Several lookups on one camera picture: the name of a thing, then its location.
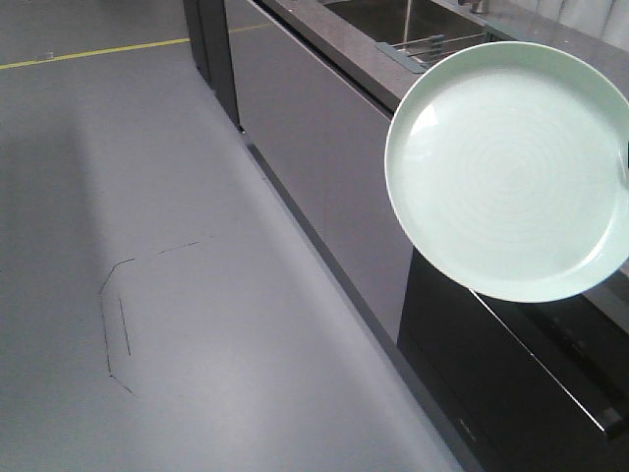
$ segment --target gray floor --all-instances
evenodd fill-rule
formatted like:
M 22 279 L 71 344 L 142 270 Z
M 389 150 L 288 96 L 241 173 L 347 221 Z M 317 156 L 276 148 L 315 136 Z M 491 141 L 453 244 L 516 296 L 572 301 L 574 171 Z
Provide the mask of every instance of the gray floor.
M 187 33 L 178 0 L 0 19 L 3 63 Z M 189 44 L 0 90 L 0 471 L 460 470 Z

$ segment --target dark countertop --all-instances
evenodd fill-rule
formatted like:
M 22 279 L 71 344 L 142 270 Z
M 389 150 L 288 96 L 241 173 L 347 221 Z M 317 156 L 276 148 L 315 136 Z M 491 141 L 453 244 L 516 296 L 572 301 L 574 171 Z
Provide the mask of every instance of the dark countertop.
M 506 0 L 493 0 L 490 13 L 476 16 L 455 0 L 432 0 L 484 25 L 490 23 L 520 40 L 547 44 L 590 63 L 629 96 L 629 53 L 575 29 L 534 15 Z M 420 77 L 407 71 L 374 46 L 375 41 L 337 17 L 316 0 L 257 0 L 309 41 L 345 74 L 395 110 Z

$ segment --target sink rack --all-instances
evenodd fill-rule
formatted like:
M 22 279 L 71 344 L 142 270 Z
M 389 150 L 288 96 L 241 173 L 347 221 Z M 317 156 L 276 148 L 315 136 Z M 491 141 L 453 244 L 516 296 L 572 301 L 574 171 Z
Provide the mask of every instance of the sink rack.
M 397 44 L 377 42 L 375 47 L 404 66 L 410 72 L 423 74 L 440 60 L 467 47 L 485 42 L 515 39 L 513 35 L 487 25 L 483 28 L 483 32 L 477 34 L 468 34 L 448 39 L 445 38 L 444 34 L 433 34 L 431 36 L 399 42 Z

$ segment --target kitchen sink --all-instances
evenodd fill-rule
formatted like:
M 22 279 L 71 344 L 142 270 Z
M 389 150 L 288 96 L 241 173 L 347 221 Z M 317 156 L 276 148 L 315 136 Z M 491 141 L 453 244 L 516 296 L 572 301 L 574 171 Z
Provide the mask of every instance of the kitchen sink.
M 481 25 L 430 0 L 343 0 L 325 7 L 373 40 L 389 44 L 438 34 L 452 39 L 483 32 Z
M 430 0 L 341 0 L 321 3 L 414 73 L 486 41 L 484 27 Z

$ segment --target light green plate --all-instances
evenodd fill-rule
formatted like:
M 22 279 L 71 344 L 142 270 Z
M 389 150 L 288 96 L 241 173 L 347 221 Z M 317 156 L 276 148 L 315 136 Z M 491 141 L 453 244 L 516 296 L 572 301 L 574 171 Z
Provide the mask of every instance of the light green plate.
M 491 297 L 591 288 L 629 255 L 629 103 L 551 47 L 458 52 L 408 91 L 385 152 L 389 198 L 415 247 Z

